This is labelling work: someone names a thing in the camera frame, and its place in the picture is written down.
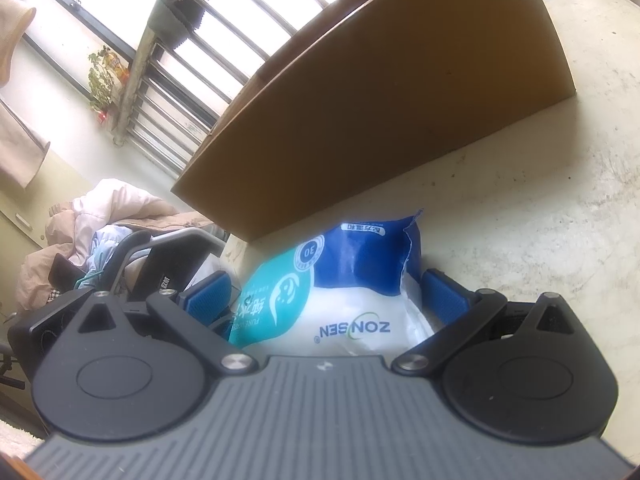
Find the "hanging towel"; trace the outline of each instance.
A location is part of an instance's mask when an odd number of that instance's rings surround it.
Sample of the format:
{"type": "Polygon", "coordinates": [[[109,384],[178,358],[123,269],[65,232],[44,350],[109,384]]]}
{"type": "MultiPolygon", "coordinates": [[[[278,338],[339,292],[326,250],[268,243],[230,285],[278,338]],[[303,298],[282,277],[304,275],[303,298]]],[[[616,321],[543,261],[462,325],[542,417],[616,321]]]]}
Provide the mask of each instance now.
{"type": "Polygon", "coordinates": [[[0,170],[26,188],[38,173],[49,145],[0,99],[0,170]]]}

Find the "zonsen logo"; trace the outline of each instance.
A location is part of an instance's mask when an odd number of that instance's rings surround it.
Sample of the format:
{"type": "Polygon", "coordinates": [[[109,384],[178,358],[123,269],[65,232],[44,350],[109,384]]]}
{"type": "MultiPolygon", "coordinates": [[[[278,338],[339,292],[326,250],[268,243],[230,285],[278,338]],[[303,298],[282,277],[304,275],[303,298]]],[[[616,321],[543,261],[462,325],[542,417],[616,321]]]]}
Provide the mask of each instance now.
{"type": "Polygon", "coordinates": [[[346,335],[350,339],[361,339],[367,333],[373,334],[376,332],[391,333],[391,323],[380,321],[380,317],[375,312],[365,312],[351,322],[343,321],[319,327],[319,335],[314,337],[314,341],[319,343],[323,338],[335,335],[346,335]]]}

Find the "teal label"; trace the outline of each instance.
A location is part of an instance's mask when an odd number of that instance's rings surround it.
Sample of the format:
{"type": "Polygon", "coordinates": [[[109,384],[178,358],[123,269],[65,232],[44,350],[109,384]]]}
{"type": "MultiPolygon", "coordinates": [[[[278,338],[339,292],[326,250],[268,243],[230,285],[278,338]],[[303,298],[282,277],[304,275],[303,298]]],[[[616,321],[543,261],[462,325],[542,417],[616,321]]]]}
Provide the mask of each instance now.
{"type": "Polygon", "coordinates": [[[311,266],[300,265],[299,249],[276,256],[255,271],[238,301],[231,344],[244,348],[278,337],[298,320],[309,297],[313,272],[311,266]]]}

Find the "pile of clothes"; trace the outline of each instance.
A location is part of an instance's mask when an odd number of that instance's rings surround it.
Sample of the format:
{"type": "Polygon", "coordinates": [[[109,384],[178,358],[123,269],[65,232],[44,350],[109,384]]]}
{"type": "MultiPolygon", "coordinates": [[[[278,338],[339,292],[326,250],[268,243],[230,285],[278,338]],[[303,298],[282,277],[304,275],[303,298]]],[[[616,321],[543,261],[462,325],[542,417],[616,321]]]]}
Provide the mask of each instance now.
{"type": "Polygon", "coordinates": [[[49,271],[56,254],[93,273],[104,267],[118,242],[133,230],[159,235],[199,227],[220,238],[224,235],[197,211],[178,213],[161,198],[112,178],[101,180],[72,202],[51,207],[49,217],[45,230],[48,246],[29,254],[20,269],[15,294],[18,312],[47,303],[52,293],[49,271]]]}

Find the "white rug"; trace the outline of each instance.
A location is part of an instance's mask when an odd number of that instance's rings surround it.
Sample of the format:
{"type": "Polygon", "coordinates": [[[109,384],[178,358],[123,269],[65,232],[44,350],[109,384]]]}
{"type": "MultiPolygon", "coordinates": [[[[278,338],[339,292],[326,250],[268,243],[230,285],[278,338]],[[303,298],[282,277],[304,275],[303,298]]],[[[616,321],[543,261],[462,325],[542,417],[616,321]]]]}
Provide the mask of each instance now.
{"type": "Polygon", "coordinates": [[[31,433],[18,430],[4,420],[0,420],[0,451],[3,453],[24,458],[41,442],[41,439],[34,437],[31,433]]]}

